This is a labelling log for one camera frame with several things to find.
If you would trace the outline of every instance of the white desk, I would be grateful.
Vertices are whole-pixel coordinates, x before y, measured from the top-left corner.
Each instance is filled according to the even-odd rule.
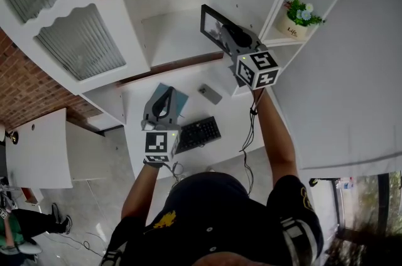
[[[196,173],[211,164],[241,154],[239,151],[250,128],[249,109],[253,99],[251,93],[231,96],[231,85],[236,85],[236,81],[227,69],[227,64],[227,59],[212,61],[154,75],[121,87],[126,113],[124,129],[135,176],[143,167],[145,145],[141,138],[140,123],[143,119],[144,107],[159,83],[170,85],[188,95],[187,103],[181,112],[183,117],[178,118],[178,124],[186,125],[213,115],[222,136],[221,139],[208,143],[202,148],[198,147],[176,155],[173,162],[178,161],[185,171]],[[218,105],[212,104],[198,93],[197,89],[203,83],[223,96]],[[270,88],[268,92],[279,110]],[[264,146],[258,118],[255,120],[254,133],[254,142],[247,151]],[[160,169],[158,179],[168,176],[171,176],[171,172],[166,167]]]
[[[106,138],[66,122],[62,109],[16,128],[6,139],[8,179],[24,188],[72,188],[72,181],[107,178],[115,156]]]

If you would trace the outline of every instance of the potted plant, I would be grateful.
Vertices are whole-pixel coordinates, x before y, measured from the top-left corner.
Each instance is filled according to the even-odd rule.
[[[313,4],[305,4],[300,0],[286,0],[285,8],[287,12],[279,22],[278,30],[291,38],[304,40],[308,26],[325,22],[320,16],[312,14]]]

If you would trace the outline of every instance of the gray phone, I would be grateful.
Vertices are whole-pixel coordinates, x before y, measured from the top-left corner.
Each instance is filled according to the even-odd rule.
[[[206,84],[201,85],[201,87],[198,88],[198,92],[215,105],[222,100],[222,96]]]

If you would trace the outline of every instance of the black sneaker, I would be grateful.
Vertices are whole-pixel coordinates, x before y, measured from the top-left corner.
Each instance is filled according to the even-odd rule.
[[[63,221],[62,226],[65,227],[64,233],[66,235],[68,235],[70,233],[70,231],[71,231],[71,227],[73,227],[73,220],[71,219],[70,216],[67,215],[65,217],[65,220]]]
[[[60,212],[58,210],[58,206],[55,203],[52,203],[52,217],[56,223],[62,222],[62,219],[60,218]]]

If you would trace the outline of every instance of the picture frame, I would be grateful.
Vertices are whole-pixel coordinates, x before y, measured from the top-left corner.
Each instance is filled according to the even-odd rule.
[[[208,5],[201,5],[201,33],[208,37],[212,42],[219,46],[223,52],[231,55],[220,40],[220,27],[222,25],[234,25],[225,16],[210,8]]]

